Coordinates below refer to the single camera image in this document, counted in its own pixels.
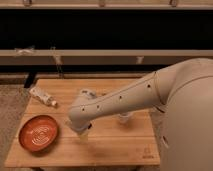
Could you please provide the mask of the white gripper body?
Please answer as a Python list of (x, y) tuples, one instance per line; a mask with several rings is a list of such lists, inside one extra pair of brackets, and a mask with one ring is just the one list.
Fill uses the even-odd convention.
[(86, 130), (91, 127), (91, 122), (85, 119), (69, 119), (69, 127), (77, 134), (83, 134)]

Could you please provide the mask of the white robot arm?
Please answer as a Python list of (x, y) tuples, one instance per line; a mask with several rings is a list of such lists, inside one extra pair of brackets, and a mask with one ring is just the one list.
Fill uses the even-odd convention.
[(68, 117), (78, 134), (97, 118), (165, 107), (161, 171), (213, 171), (213, 59), (194, 58), (97, 97), (83, 89)]

